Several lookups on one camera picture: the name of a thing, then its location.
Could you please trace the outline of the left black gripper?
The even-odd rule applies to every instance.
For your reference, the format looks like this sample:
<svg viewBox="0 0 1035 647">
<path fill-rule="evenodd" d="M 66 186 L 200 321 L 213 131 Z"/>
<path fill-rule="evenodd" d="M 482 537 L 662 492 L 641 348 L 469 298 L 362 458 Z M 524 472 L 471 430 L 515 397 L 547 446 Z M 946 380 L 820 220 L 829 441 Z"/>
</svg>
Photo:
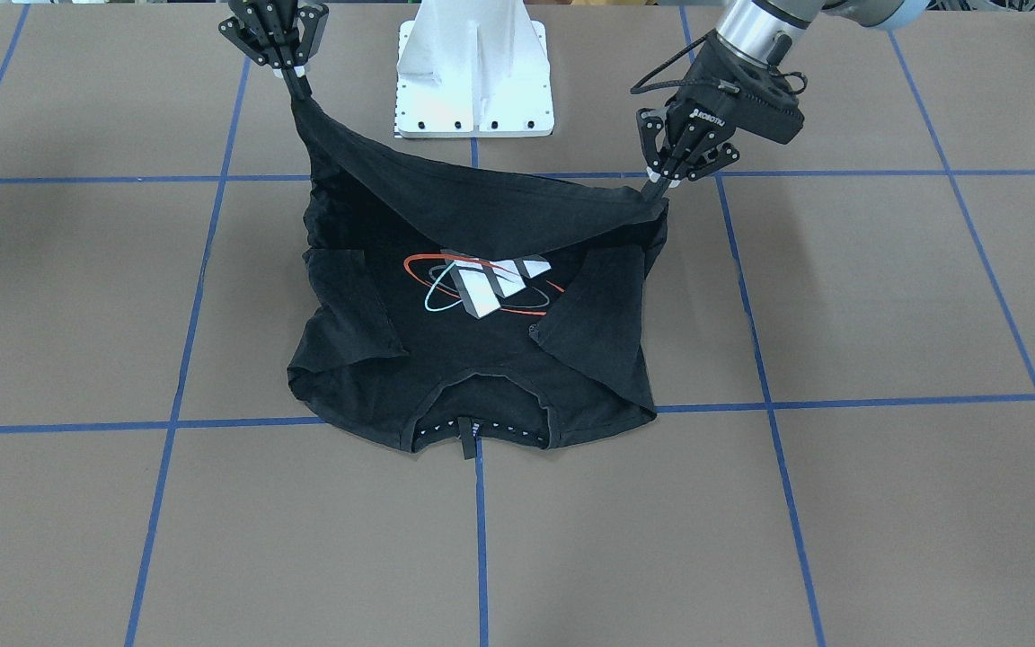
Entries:
<svg viewBox="0 0 1035 647">
<path fill-rule="evenodd" d="M 679 79 L 677 94 L 669 102 L 693 102 L 703 113 L 724 122 L 726 129 L 743 129 L 772 142 L 787 144 L 804 126 L 800 100 L 785 81 L 779 69 L 761 66 L 741 57 L 722 40 L 698 40 L 679 50 L 661 68 L 686 60 L 691 49 L 699 48 L 693 65 Z M 641 189 L 645 200 L 657 200 L 682 182 L 694 182 L 722 171 L 740 159 L 731 143 L 711 146 L 702 153 L 691 153 L 666 172 L 666 111 L 641 108 L 635 113 L 638 139 L 646 164 L 646 183 Z"/>
</svg>

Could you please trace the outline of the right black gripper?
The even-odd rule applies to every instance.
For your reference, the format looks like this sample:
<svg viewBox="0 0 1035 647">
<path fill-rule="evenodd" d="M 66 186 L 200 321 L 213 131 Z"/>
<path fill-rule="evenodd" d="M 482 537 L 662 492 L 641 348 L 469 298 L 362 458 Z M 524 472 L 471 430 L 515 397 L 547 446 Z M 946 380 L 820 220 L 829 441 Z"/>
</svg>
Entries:
<svg viewBox="0 0 1035 647">
<path fill-rule="evenodd" d="M 292 100 L 312 98 L 305 65 L 319 52 L 330 14 L 327 4 L 300 1 L 229 1 L 218 33 L 255 63 L 278 70 Z"/>
</svg>

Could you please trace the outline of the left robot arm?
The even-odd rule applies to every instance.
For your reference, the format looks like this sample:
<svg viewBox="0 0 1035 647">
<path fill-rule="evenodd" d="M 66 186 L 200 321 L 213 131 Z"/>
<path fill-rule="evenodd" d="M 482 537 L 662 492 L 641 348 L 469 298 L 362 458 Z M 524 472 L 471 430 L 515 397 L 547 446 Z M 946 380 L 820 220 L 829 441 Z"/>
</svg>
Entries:
<svg viewBox="0 0 1035 647">
<path fill-rule="evenodd" d="M 660 199 L 739 159 L 737 130 L 787 145 L 801 133 L 801 71 L 782 71 L 787 54 L 819 14 L 891 31 L 924 12 L 924 1 L 731 1 L 715 28 L 630 87 L 672 90 L 660 108 L 641 108 L 635 128 L 646 164 L 643 196 Z"/>
</svg>

